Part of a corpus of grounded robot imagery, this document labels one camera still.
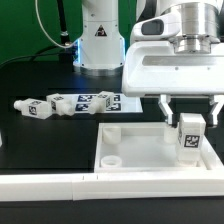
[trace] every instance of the circular hole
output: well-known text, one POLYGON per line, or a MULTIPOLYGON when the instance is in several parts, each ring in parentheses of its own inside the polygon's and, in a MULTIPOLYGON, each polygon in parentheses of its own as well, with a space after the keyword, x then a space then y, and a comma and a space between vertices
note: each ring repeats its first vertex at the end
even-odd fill
POLYGON ((118 156, 105 156, 101 159, 101 166, 104 168, 121 167, 122 160, 118 156))

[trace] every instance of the green wall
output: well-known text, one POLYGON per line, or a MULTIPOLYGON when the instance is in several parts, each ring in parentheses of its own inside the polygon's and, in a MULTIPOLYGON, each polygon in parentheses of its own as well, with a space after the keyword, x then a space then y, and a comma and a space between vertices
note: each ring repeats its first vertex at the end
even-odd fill
MULTIPOLYGON (((129 0, 119 1, 119 29, 129 44, 131 32, 129 0)), ((132 20, 136 0, 130 0, 132 20)), ((71 40, 82 33, 81 0, 64 0, 66 20, 71 40)), ((60 25, 56 0, 39 0, 43 24, 54 40, 60 43, 60 25)), ((32 55, 52 44, 40 30, 34 0, 0 0, 0 63, 13 57, 32 55)), ((56 57, 39 60, 56 60, 56 57)))

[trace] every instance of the white robot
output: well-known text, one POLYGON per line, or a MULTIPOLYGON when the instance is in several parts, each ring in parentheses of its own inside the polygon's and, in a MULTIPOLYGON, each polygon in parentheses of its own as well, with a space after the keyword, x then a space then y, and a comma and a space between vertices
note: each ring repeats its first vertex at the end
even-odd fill
POLYGON ((122 90, 127 96, 158 97, 167 123, 175 123, 172 97, 209 97, 217 125, 224 104, 224 44, 219 40, 223 0, 139 0, 137 20, 156 5, 155 18, 138 22, 126 55, 122 90))
POLYGON ((82 0, 83 34, 76 41, 76 71, 95 76, 121 74, 125 42, 118 30, 118 0, 82 0))

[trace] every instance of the white block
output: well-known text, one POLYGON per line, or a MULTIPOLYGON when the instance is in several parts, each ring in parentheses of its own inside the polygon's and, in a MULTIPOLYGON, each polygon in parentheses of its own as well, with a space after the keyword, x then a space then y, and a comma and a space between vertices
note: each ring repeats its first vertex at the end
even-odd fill
POLYGON ((176 142, 179 161, 199 161, 205 132, 205 120, 200 114, 181 114, 176 142))
POLYGON ((114 93, 102 91, 99 95, 95 96, 91 100, 89 105, 88 112, 90 114, 102 113, 108 107, 111 107, 114 104, 114 93))
POLYGON ((177 141, 178 128, 167 125, 164 128, 164 141, 169 144, 175 144, 177 141))
POLYGON ((52 109, 48 102, 27 99, 18 100, 14 103, 14 108, 21 111, 22 115, 39 119, 46 119, 52 115, 52 109))
POLYGON ((72 116, 75 113, 72 102, 58 93, 47 96, 47 102, 51 104, 52 110, 60 116, 65 114, 72 116))

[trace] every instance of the black cable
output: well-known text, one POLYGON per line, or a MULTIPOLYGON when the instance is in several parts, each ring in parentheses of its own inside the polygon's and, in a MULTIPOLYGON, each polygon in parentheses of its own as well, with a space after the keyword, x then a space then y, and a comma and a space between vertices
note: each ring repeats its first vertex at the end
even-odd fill
POLYGON ((37 51, 37 53, 36 53, 33 57, 31 57, 29 61, 34 61, 34 60, 36 59, 36 57, 37 57, 36 55, 38 55, 38 54, 42 54, 42 53, 44 53, 44 52, 46 52, 46 51, 53 50, 53 49, 55 49, 55 48, 58 48, 58 46, 49 46, 49 47, 45 47, 45 48, 43 48, 43 49, 37 51))
POLYGON ((139 16, 137 23, 152 19, 155 17, 157 7, 157 0, 146 0, 145 8, 142 11, 142 14, 139 16))
POLYGON ((219 21, 220 21, 219 25, 220 25, 221 42, 223 42, 224 41, 224 2, 220 10, 219 21))
POLYGON ((65 44, 66 42, 70 42, 70 38, 67 31, 63 0, 57 0, 57 3, 58 3, 58 14, 61 26, 61 43, 65 44))
POLYGON ((61 55, 61 54, 66 54, 65 52, 57 52, 57 53, 49 53, 49 54, 36 54, 36 55, 27 55, 27 56, 20 56, 16 58, 11 58, 7 61, 4 61, 3 63, 0 64, 0 69, 3 68, 5 65, 17 61, 17 60, 22 60, 26 58, 32 58, 32 57, 45 57, 45 56, 54 56, 54 55, 61 55))

